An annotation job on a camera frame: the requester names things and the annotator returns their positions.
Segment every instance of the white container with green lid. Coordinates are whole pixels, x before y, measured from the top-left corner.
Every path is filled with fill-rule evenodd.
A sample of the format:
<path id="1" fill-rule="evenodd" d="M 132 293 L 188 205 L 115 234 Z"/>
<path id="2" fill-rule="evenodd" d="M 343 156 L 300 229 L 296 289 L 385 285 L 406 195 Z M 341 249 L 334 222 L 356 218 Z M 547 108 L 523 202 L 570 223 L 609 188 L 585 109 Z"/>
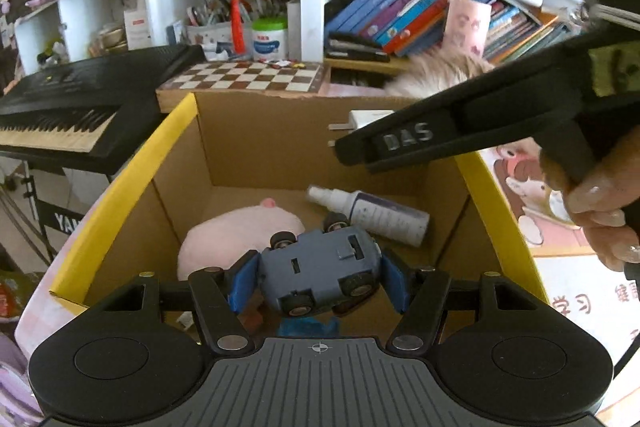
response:
<path id="1" fill-rule="evenodd" d="M 254 21 L 254 60 L 287 60 L 289 31 L 286 17 Z"/>

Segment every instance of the cat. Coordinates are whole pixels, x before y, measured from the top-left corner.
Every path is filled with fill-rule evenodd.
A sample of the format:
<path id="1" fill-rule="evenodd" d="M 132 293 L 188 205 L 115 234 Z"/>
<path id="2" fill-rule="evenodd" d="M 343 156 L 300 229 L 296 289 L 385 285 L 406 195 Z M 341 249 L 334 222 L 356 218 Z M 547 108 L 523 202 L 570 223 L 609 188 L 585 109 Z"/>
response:
<path id="1" fill-rule="evenodd" d="M 406 73 L 386 84 L 386 94 L 404 98 L 429 98 L 494 68 L 486 60 L 467 55 L 453 47 L 414 55 L 411 62 Z"/>

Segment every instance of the chessboard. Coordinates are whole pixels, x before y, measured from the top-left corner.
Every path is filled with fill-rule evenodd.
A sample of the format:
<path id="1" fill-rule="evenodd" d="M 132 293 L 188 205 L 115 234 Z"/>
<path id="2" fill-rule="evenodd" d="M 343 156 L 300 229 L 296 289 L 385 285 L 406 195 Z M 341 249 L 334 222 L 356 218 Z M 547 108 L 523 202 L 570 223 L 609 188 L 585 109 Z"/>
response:
<path id="1" fill-rule="evenodd" d="M 328 73 L 330 68 L 318 62 L 208 62 L 168 80 L 156 94 L 160 109 L 168 113 L 190 92 L 241 89 L 317 94 Z"/>

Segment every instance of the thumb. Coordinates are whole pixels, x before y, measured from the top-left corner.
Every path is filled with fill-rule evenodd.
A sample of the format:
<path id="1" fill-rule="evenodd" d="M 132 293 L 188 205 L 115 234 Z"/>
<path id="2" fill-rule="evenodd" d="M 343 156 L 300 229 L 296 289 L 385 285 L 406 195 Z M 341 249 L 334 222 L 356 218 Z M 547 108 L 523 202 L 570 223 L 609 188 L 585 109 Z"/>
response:
<path id="1" fill-rule="evenodd" d="M 599 165 L 568 195 L 576 214 L 609 212 L 640 198 L 640 125 L 623 136 Z"/>

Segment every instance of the purple book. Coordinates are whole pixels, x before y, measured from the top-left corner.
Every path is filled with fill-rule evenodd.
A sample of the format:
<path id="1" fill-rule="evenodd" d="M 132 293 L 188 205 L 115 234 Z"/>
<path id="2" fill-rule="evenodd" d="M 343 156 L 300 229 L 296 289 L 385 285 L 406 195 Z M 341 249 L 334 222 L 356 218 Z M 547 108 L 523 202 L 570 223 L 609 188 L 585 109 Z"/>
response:
<path id="1" fill-rule="evenodd" d="M 360 32 L 360 36 L 367 39 L 375 39 L 396 19 L 402 9 L 412 0 L 397 0 L 389 8 L 373 19 L 366 28 Z"/>

